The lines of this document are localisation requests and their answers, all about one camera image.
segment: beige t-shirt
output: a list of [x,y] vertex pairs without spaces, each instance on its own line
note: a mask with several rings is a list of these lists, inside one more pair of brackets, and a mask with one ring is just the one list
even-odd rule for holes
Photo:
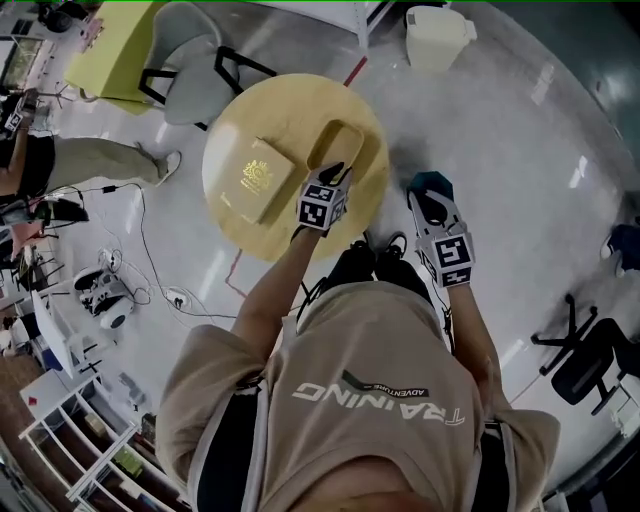
[[[439,337],[433,308],[390,283],[344,285],[320,299],[299,331],[266,365],[226,331],[192,332],[158,415],[167,473],[186,484],[217,400],[264,368],[271,400],[261,511],[287,510],[361,456],[392,461],[418,494],[461,510],[485,414],[473,378]],[[528,510],[553,460],[558,422],[506,405],[495,416],[514,432],[517,509]]]

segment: sleeve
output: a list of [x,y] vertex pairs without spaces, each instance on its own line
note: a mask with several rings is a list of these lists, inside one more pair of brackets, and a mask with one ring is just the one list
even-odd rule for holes
[[515,410],[496,400],[495,418],[509,425],[513,434],[516,471],[516,510],[535,506],[549,476],[558,447],[560,422],[542,411]]
[[265,361],[228,331],[203,325],[189,334],[164,390],[156,419],[156,453],[186,492],[191,458],[221,398]]

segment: yellow table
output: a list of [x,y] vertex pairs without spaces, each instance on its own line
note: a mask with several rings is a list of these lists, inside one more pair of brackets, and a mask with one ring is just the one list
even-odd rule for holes
[[93,46],[78,53],[64,79],[131,114],[146,112],[147,96],[138,90],[151,49],[153,17],[167,2],[105,2],[96,13],[102,32]]
[[[387,186],[389,153],[371,108],[355,92],[327,78],[281,75],[245,91],[216,120],[202,162],[204,192],[212,219],[241,249],[267,261],[275,261],[286,250],[297,227],[300,186],[309,174],[307,156],[332,119],[359,128],[365,140],[353,164],[347,214],[318,245],[314,259],[321,259],[348,247],[369,226]],[[229,126],[264,139],[295,164],[259,224],[248,223],[214,194],[218,178],[226,172],[225,152],[233,144]]]

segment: khaki pants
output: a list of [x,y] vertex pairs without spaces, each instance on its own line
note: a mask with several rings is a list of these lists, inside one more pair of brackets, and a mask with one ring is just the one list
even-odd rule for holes
[[143,151],[109,140],[54,137],[54,145],[56,159],[47,192],[98,176],[119,181],[140,178],[158,183],[166,173],[164,160],[155,161]]

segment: glossy floor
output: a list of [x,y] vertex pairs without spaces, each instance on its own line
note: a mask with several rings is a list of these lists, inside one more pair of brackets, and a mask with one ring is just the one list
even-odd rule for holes
[[[616,280],[613,262],[599,260],[611,225],[626,215],[621,176],[634,171],[604,115],[553,55],[493,8],[463,8],[479,37],[448,73],[412,70],[402,22],[391,16],[374,32],[369,60],[351,84],[383,124],[394,167],[373,230],[378,238],[398,229],[413,233],[398,186],[407,176],[439,170],[453,182],[474,236],[473,288],[500,353],[507,396],[516,407],[547,410],[562,422],[553,485],[616,430],[606,411],[590,416],[595,394],[570,407],[548,379],[538,378],[553,351],[531,346],[529,337],[564,329],[568,291],[581,306],[596,302],[627,334],[638,327],[638,276]],[[355,36],[308,18],[255,5],[206,9],[228,23],[241,53],[279,72],[342,82],[360,60]],[[86,193],[91,222],[61,230],[70,273],[95,264],[102,249],[121,249],[122,277],[151,293],[151,303],[137,306],[123,325],[110,364],[131,375],[155,408],[188,328],[207,320],[172,311],[162,299],[140,236],[143,205],[158,276],[163,286],[188,290],[191,313],[233,316],[268,264],[241,254],[209,220],[201,182],[204,132],[168,126],[160,111],[133,117],[102,101],[65,103],[52,119],[65,137],[140,141],[158,155],[183,154],[177,174],[146,188],[144,202],[133,187]],[[314,264],[306,281],[325,275],[334,261]],[[143,291],[136,297],[146,299]],[[233,320],[212,321],[229,327]]]

